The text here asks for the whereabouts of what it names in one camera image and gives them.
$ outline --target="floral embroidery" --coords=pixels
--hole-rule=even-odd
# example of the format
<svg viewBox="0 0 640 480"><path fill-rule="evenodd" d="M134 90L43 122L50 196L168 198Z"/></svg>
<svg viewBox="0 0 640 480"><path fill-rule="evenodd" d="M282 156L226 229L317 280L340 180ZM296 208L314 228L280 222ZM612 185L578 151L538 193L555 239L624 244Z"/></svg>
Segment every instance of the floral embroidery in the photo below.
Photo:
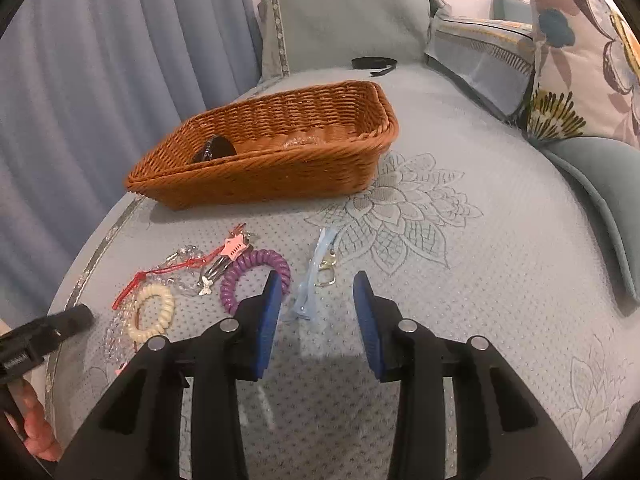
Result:
<svg viewBox="0 0 640 480"><path fill-rule="evenodd" d="M448 267L445 226L464 227L482 212L466 195L449 187L464 175L435 167L433 155L410 160L388 152L375 181L346 202L331 204L306 219L340 229L334 248L346 262L370 252L388 274L399 269L408 251Z"/></svg>
<svg viewBox="0 0 640 480"><path fill-rule="evenodd" d="M573 110L573 93L564 97L560 94L540 89L540 85L531 97L527 131L539 140L567 139L579 137L586 122Z"/></svg>
<svg viewBox="0 0 640 480"><path fill-rule="evenodd" d="M593 466L608 449L622 420L620 388L623 377L613 377L605 366L602 343L596 336L589 357L571 362L571 390L574 406L560 419L560 431L583 468Z"/></svg>

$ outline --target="purple spiral hair tie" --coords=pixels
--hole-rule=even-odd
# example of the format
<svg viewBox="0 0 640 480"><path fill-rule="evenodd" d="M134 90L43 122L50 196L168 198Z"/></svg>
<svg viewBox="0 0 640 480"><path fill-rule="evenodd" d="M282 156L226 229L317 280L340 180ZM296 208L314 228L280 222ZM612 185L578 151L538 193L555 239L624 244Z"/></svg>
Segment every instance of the purple spiral hair tie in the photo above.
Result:
<svg viewBox="0 0 640 480"><path fill-rule="evenodd" d="M234 261L225 273L225 277L220 285L220 301L225 310L233 315L238 308L238 300L236 300L236 284L248 269L268 265L273 267L280 275L282 280L282 293L287 294L289 291L289 283L291 282L291 271L289 264L276 251L260 249L258 251L250 251L242 254Z"/></svg>

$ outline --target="cushion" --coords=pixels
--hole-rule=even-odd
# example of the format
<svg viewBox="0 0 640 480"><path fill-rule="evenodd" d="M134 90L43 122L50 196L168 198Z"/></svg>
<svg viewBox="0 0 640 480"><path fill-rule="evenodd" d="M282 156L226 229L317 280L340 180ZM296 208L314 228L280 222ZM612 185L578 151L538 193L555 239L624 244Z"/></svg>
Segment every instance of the cushion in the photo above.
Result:
<svg viewBox="0 0 640 480"><path fill-rule="evenodd" d="M360 56L421 62L430 0L262 0L262 80Z"/></svg>
<svg viewBox="0 0 640 480"><path fill-rule="evenodd" d="M607 0L531 0L538 140L610 137L640 147L640 44Z"/></svg>
<svg viewBox="0 0 640 480"><path fill-rule="evenodd" d="M640 151L597 137L550 142L542 152L576 178L598 207L626 290L640 303Z"/></svg>
<svg viewBox="0 0 640 480"><path fill-rule="evenodd" d="M528 103L534 65L531 25L438 12L426 53L431 66L459 85L462 80L500 120L513 120Z"/></svg>
<svg viewBox="0 0 640 480"><path fill-rule="evenodd" d="M494 20L533 23L531 6L522 0L492 0L491 17Z"/></svg>

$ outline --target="red string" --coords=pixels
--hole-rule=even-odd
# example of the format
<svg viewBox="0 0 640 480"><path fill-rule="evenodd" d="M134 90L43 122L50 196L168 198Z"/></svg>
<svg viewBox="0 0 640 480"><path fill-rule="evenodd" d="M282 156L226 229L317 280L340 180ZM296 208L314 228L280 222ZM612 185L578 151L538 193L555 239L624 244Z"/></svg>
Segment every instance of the red string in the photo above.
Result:
<svg viewBox="0 0 640 480"><path fill-rule="evenodd" d="M224 248L224 246L220 246L216 248L212 253L207 254L203 258L189 258L188 260L184 260L179 264L174 264L172 266L163 267L162 269L151 269L151 270L141 270L140 272L136 272L133 276L133 279L129 282L122 292L116 298L116 301L113 302L112 309L117 310L122 301L129 295L129 293L136 288L140 283L146 280L147 275L149 274L166 274L168 272L174 272L174 270L183 269L185 267L189 267L190 269L199 269L200 267L207 265L213 258L220 254L220 251Z"/></svg>

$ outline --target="blue curtain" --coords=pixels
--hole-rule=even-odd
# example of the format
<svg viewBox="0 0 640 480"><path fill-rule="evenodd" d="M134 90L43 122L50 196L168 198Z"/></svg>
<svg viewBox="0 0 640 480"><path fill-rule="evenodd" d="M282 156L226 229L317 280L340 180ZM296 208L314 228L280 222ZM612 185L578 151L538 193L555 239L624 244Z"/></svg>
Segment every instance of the blue curtain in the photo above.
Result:
<svg viewBox="0 0 640 480"><path fill-rule="evenodd" d="M0 38L0 317L46 313L123 179L259 78L251 0L25 0Z"/></svg>

